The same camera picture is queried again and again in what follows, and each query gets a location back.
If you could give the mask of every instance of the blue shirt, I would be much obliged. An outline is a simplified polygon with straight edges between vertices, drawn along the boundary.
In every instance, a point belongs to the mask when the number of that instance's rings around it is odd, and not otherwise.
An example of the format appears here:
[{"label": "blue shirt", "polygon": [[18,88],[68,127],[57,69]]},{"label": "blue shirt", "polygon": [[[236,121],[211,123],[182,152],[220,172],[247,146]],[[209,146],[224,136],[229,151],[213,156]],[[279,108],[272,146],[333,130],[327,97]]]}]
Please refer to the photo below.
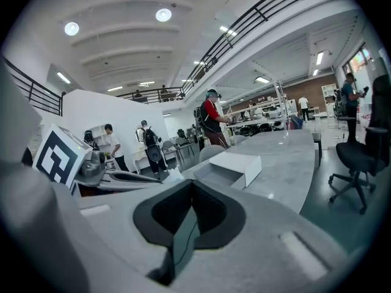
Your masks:
[{"label": "blue shirt", "polygon": [[342,85],[342,92],[346,96],[346,106],[348,106],[348,107],[357,107],[357,105],[358,105],[358,101],[357,100],[354,100],[354,101],[350,101],[349,100],[349,95],[350,94],[354,94],[352,84],[350,84],[349,82],[345,81],[343,83],[343,85]]}]

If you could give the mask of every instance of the person in blue shirt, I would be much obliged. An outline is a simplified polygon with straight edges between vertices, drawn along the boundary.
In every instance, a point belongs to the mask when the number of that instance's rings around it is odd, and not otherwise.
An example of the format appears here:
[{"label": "person in blue shirt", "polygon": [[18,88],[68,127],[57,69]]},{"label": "person in blue shirt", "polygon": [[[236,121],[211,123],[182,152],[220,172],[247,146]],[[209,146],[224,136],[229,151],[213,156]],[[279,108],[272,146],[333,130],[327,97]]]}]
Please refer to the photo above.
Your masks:
[{"label": "person in blue shirt", "polygon": [[[365,97],[366,93],[354,93],[352,83],[354,76],[352,73],[346,74],[346,79],[342,85],[342,95],[346,96],[346,116],[357,118],[357,105],[359,98]],[[356,141],[357,120],[348,120],[349,137],[348,142]]]}]

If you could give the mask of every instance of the railing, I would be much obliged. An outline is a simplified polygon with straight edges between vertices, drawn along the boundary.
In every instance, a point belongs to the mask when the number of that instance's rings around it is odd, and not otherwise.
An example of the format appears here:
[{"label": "railing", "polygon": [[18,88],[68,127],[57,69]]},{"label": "railing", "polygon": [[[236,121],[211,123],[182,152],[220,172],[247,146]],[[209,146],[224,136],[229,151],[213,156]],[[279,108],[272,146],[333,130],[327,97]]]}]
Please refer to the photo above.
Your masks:
[{"label": "railing", "polygon": [[16,85],[20,88],[22,94],[30,101],[31,105],[49,113],[62,116],[62,97],[65,95],[65,92],[62,96],[55,94],[23,73],[5,57],[3,57],[3,60],[9,67],[8,71],[14,78]]},{"label": "railing", "polygon": [[185,94],[183,93],[182,87],[171,87],[125,93],[123,95],[117,95],[116,97],[150,104],[182,100],[185,97]]},{"label": "railing", "polygon": [[239,17],[199,60],[198,64],[182,86],[186,94],[241,39],[275,14],[300,0],[261,0]]}]

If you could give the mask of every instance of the brick wall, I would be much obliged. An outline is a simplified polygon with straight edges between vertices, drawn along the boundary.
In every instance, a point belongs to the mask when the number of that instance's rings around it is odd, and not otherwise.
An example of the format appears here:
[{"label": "brick wall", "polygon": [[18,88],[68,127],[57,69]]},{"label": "brick wall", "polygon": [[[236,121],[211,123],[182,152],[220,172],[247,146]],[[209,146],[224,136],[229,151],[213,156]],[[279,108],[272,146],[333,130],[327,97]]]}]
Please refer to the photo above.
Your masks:
[{"label": "brick wall", "polygon": [[[324,112],[326,111],[326,105],[324,103],[322,86],[330,84],[337,84],[337,78],[334,74],[319,77],[316,79],[311,79],[309,81],[305,81],[297,85],[292,85],[291,87],[283,88],[283,92],[287,95],[288,99],[295,99],[296,107],[298,108],[298,110],[300,110],[298,101],[303,95],[305,95],[310,106],[319,106],[319,111]],[[232,111],[234,112],[236,110],[245,109],[249,107],[249,104],[252,104],[254,102],[259,103],[262,101],[266,101],[268,96],[271,96],[272,98],[277,98],[277,93],[270,92],[265,95],[257,96],[255,98],[252,98],[251,102],[248,100],[243,101],[242,103],[233,106]],[[262,97],[265,97],[265,99],[259,101],[258,99]]]}]

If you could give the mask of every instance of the black cable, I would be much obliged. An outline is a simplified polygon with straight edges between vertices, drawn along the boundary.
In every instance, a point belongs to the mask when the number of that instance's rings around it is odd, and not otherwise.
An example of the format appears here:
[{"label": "black cable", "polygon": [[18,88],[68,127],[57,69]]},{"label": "black cable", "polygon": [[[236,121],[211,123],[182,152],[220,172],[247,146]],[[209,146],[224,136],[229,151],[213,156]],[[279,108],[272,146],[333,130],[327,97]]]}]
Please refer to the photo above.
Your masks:
[{"label": "black cable", "polygon": [[194,226],[193,226],[193,229],[191,230],[191,232],[190,232],[190,234],[189,234],[188,241],[187,241],[187,243],[186,243],[185,251],[183,252],[183,254],[182,254],[181,258],[179,259],[179,261],[177,261],[177,262],[174,264],[175,266],[178,265],[178,264],[182,261],[183,257],[185,256],[186,251],[188,250],[188,246],[189,246],[189,241],[190,241],[191,234],[193,233],[194,228],[195,228],[196,225],[197,225],[197,222],[198,222],[198,220],[195,221],[195,224],[194,224]]}]

